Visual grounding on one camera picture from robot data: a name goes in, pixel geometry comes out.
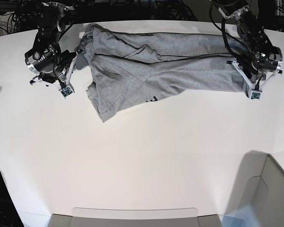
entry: gray fabric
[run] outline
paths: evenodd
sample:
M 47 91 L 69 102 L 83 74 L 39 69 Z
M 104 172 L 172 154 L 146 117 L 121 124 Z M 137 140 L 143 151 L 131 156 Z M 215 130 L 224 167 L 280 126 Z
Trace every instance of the gray fabric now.
M 189 58 L 227 53 L 219 35 L 124 34 L 92 25 L 80 48 L 93 76 L 87 94 L 103 122 L 120 110 L 187 89 L 242 92 L 242 77 L 226 64 L 233 58 Z

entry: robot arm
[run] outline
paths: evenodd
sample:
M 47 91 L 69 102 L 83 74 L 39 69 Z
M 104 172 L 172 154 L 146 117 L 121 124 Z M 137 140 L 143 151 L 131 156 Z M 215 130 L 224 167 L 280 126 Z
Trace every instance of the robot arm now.
M 282 73 L 283 56 L 280 48 L 271 44 L 264 27 L 257 17 L 249 11 L 246 0 L 212 0 L 213 5 L 223 15 L 222 33 L 228 51 L 237 61 L 228 62 L 244 78 L 244 90 L 250 99 L 260 99 L 262 87 L 277 73 Z M 227 43 L 225 20 L 234 18 L 240 38 L 249 50 L 249 57 L 235 54 Z
M 66 97 L 74 92 L 70 78 L 77 53 L 61 52 L 59 40 L 65 31 L 65 13 L 73 10 L 74 1 L 58 0 L 43 4 L 45 7 L 37 15 L 38 33 L 33 48 L 25 53 L 27 67 L 38 74 L 30 84 L 41 82 L 47 86 L 57 87 Z M 59 81 L 60 85 L 55 85 L 55 81 Z
M 28 68 L 38 74 L 30 83 L 45 83 L 55 86 L 66 97 L 74 92 L 70 76 L 75 67 L 78 52 L 61 53 L 59 40 L 65 31 L 64 16 L 74 10 L 76 0 L 45 0 L 42 12 L 38 14 L 38 33 L 33 48 L 25 54 Z M 223 15 L 222 35 L 225 46 L 237 60 L 227 62 L 244 78 L 244 90 L 250 99 L 260 99 L 262 87 L 268 79 L 281 73 L 283 57 L 281 50 L 274 47 L 264 32 L 264 27 L 250 11 L 246 0 L 211 0 Z M 248 56 L 233 52 L 227 41 L 225 21 L 236 20 L 238 34 L 248 49 Z

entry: gray t-shirt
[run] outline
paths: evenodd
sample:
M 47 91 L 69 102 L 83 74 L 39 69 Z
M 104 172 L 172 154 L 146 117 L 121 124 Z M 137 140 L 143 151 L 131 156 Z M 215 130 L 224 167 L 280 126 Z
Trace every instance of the gray t-shirt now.
M 226 64 L 234 58 L 220 35 L 125 34 L 92 25 L 80 48 L 93 76 L 87 94 L 103 122 L 120 110 L 187 89 L 242 92 L 243 79 Z

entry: white table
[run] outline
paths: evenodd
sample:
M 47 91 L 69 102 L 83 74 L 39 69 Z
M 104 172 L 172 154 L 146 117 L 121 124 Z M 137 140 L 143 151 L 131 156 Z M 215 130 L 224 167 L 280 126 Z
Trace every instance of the white table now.
M 220 34 L 204 22 L 99 24 L 128 33 Z M 62 49 L 73 50 L 87 26 L 73 26 Z M 284 34 L 266 33 L 284 55 Z M 89 67 L 74 72 L 76 93 L 65 100 L 52 88 L 30 86 L 34 74 L 24 53 L 35 35 L 0 37 L 0 169 L 30 227 L 45 226 L 52 213 L 72 215 L 75 207 L 224 214 L 243 157 L 284 151 L 284 74 L 267 85 L 260 102 L 243 93 L 190 90 L 102 123 L 85 92 Z M 262 158 L 248 162 L 241 193 L 262 170 Z

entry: metal bracket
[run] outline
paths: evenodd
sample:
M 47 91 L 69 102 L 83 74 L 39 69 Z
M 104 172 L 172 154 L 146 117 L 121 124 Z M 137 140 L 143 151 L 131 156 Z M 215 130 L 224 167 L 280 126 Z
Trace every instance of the metal bracket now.
M 248 77 L 245 75 L 245 73 L 243 72 L 243 70 L 241 69 L 237 61 L 230 61 L 228 62 L 228 64 L 234 66 L 234 68 L 238 71 L 238 73 L 243 77 L 244 79 L 243 89 L 249 99 L 260 100 L 262 97 L 262 91 L 263 91 L 264 85 L 266 85 L 267 82 L 270 81 L 271 78 L 273 78 L 277 73 L 281 72 L 278 69 L 274 71 L 274 73 L 268 79 L 266 79 L 264 83 L 262 83 L 262 85 L 259 86 L 259 89 L 256 89 L 256 84 L 258 81 L 256 81 L 255 83 L 252 83 L 248 79 Z
M 79 54 L 80 54 L 80 53 L 77 53 L 77 55 L 72 59 L 72 61 L 71 61 L 70 65 L 69 65 L 69 67 L 67 67 L 67 69 L 64 71 L 64 72 L 65 72 L 64 74 L 65 74 L 65 76 L 66 76 L 66 79 L 65 79 L 65 81 L 62 82 L 62 83 L 65 84 L 65 88 L 62 88 L 59 84 L 52 84 L 52 83 L 43 81 L 42 78 L 40 78 L 39 76 L 35 76 L 35 77 L 31 80 L 30 84 L 32 85 L 32 84 L 38 82 L 38 83 L 41 83 L 41 84 L 45 84 L 45 85 L 47 85 L 47 86 L 49 86 L 49 87 L 54 87 L 55 89 L 58 89 L 58 90 L 59 90 L 60 94 L 61 94 L 64 98 L 66 98 L 67 96 L 69 96 L 69 95 L 72 94 L 72 93 L 75 93 L 75 90 L 74 90 L 73 86 L 71 85 L 71 75 L 72 75 L 72 72 L 77 69 L 77 67 L 75 67 L 75 66 L 76 66 L 75 64 L 76 64 L 77 56 L 78 56 Z

